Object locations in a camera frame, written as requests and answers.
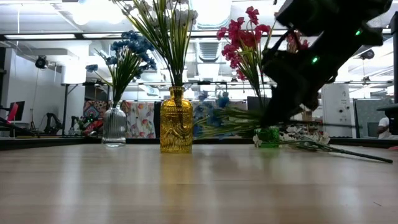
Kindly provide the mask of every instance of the table surface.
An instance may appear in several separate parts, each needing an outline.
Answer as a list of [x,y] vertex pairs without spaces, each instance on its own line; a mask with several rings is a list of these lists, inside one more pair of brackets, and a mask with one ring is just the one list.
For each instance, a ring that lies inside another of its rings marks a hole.
[[[398,161],[397,151],[342,147]],[[398,223],[398,166],[248,145],[0,151],[0,224]]]

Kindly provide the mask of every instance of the floral curtain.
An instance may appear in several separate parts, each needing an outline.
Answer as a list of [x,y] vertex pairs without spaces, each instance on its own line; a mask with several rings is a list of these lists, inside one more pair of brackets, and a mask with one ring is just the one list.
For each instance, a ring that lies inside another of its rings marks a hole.
[[127,115],[128,138],[155,138],[153,103],[123,101],[121,109]]

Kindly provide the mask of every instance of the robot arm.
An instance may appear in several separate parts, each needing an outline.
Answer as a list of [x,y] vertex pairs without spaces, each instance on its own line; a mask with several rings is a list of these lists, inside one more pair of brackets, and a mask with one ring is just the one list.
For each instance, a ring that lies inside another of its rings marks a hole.
[[[51,118],[55,121],[55,126],[51,127]],[[57,118],[57,116],[53,113],[47,113],[47,125],[45,126],[44,133],[45,134],[57,134],[59,130],[62,129],[62,123]]]
[[[382,45],[382,29],[370,28],[367,22],[388,11],[391,3],[392,0],[286,0],[276,19],[289,31],[273,48],[263,51],[262,70],[277,86],[272,90],[262,125],[287,121],[301,104],[316,109],[318,90],[335,80],[338,69],[360,46]],[[297,53],[277,50],[294,30],[306,36],[320,36],[308,49]]]

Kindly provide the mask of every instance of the monitor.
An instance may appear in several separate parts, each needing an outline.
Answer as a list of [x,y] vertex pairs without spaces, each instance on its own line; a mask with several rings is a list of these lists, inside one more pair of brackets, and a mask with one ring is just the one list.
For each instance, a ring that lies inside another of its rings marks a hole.
[[18,105],[18,110],[14,117],[14,121],[22,121],[22,114],[24,113],[25,101],[13,102],[10,104],[10,108],[14,106],[14,103]]

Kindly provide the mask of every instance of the colorful fabric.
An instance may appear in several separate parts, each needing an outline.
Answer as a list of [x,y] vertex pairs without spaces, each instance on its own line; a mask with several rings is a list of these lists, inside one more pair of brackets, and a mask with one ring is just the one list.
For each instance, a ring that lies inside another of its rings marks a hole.
[[127,111],[128,138],[155,138],[153,103],[125,103],[122,110]]
[[106,112],[108,102],[106,101],[85,101],[83,107],[83,116],[93,118],[103,118]]

